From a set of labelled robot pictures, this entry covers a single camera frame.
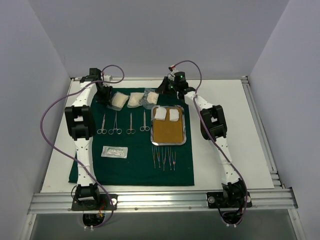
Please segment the white gauze pad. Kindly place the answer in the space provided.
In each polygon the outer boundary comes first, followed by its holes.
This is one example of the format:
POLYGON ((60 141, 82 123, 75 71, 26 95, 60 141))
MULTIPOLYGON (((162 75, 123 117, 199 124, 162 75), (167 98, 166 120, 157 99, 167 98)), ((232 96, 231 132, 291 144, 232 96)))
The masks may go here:
POLYGON ((121 111, 128 99, 128 95, 117 91, 111 99, 111 105, 108 107, 115 111, 121 111))
POLYGON ((142 104, 140 101, 143 99, 144 93, 143 92, 131 92, 129 96, 129 100, 127 102, 128 108, 138 108, 142 104))

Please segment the white gauze square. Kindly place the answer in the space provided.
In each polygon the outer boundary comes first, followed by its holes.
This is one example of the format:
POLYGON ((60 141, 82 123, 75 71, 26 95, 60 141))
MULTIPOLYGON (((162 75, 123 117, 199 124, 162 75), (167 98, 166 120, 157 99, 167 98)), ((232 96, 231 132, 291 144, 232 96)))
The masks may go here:
POLYGON ((164 121, 166 119, 167 109, 165 107, 157 107, 155 110, 154 119, 164 121))

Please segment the foil packet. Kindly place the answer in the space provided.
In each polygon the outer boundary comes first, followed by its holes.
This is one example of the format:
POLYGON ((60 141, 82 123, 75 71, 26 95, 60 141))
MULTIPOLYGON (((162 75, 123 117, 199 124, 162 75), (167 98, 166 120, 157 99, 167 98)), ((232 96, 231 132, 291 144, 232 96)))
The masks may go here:
POLYGON ((139 103, 147 110, 151 110, 157 105, 159 94, 153 88, 145 88, 143 97, 139 103))

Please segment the small pointed silver scissors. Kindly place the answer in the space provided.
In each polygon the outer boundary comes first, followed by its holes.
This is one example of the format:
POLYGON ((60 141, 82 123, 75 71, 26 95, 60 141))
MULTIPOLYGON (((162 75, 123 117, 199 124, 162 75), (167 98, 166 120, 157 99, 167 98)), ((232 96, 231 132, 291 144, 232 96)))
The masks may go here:
POLYGON ((98 135, 107 134, 107 130, 105 129, 105 123, 106 123, 106 114, 103 115, 101 127, 97 130, 98 135))

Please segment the silver scalpel handle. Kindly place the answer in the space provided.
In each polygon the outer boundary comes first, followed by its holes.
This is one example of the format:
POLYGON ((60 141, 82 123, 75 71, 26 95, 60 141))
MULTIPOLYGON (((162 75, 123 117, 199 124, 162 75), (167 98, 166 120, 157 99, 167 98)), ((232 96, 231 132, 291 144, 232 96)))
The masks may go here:
POLYGON ((141 132, 150 131, 150 127, 147 125, 146 111, 143 111, 143 125, 139 128, 141 132))

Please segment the white green suture packet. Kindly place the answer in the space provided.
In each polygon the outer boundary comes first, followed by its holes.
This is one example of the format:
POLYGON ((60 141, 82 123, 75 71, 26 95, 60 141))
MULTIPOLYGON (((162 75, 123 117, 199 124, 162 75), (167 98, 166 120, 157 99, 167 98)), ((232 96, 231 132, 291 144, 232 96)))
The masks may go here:
POLYGON ((128 156, 128 147, 103 146, 101 157, 126 159, 128 156))

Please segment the green surgical cloth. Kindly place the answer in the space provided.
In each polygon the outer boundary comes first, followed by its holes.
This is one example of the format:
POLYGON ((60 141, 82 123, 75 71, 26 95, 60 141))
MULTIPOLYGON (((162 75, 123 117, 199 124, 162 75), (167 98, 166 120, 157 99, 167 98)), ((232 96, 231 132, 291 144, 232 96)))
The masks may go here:
MULTIPOLYGON (((156 158, 154 168, 152 143, 150 133, 140 131, 143 125, 143 113, 146 113, 146 124, 151 123, 151 111, 143 106, 136 108, 124 107, 117 112, 117 126, 122 129, 121 134, 96 134, 92 142, 92 158, 94 174, 102 185, 116 186, 193 186, 194 168, 191 139, 191 125, 189 106, 171 95, 160 95, 158 105, 183 107, 185 113, 186 142, 180 146, 172 146, 176 152, 175 171, 172 163, 166 159, 163 171, 162 149, 160 149, 160 164, 156 158), (130 126, 130 113, 133 117, 135 134, 127 134, 130 126), (103 146, 128 147, 127 158, 101 157, 103 146)), ((91 103, 96 127, 102 125, 105 114, 105 127, 109 130, 114 126, 115 111, 102 106, 94 99, 91 103)))

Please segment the curved pointed silver tweezers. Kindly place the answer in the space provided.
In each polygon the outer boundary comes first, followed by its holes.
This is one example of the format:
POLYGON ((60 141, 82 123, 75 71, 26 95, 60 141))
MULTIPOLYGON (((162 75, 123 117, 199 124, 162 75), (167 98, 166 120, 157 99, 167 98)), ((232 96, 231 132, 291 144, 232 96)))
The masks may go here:
POLYGON ((158 161, 158 167, 161 168, 160 147, 159 147, 159 146, 156 146, 155 151, 156 151, 156 158, 157 158, 157 161, 158 161))

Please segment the serrated silver tissue forceps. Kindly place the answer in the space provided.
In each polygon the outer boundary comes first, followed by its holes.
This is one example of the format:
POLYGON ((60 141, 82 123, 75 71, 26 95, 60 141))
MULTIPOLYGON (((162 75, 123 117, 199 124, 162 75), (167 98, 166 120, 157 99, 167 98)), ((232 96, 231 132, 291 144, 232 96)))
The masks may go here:
POLYGON ((173 163, 173 170, 176 170, 176 152, 172 152, 172 163, 173 163))

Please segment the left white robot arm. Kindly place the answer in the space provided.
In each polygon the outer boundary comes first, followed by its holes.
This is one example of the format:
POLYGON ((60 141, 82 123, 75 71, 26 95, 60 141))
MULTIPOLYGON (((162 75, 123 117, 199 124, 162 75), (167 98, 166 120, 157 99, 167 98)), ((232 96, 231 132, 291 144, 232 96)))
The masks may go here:
POLYGON ((71 209, 73 211, 97 210, 102 204, 98 184, 96 183, 92 144, 97 133, 91 103, 104 107, 111 105, 113 88, 102 83, 103 72, 98 68, 90 68, 89 74, 80 80, 82 92, 69 107, 64 109, 68 134, 74 141, 76 149, 78 177, 71 209))

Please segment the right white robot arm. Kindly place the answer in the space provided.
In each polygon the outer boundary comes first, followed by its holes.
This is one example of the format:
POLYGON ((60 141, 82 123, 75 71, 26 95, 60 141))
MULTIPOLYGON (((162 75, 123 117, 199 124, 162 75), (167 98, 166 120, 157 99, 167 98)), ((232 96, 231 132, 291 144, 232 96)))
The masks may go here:
POLYGON ((185 103, 191 101, 200 119, 200 132, 205 140, 208 140, 219 154, 221 164, 221 185, 223 189, 222 200, 227 206, 234 206, 240 201, 247 203, 248 190, 243 177, 232 163, 227 142, 227 123, 223 107, 214 105, 198 95, 198 89, 189 86, 186 74, 171 67, 170 73, 163 78, 162 83, 156 89, 159 94, 176 95, 185 103))

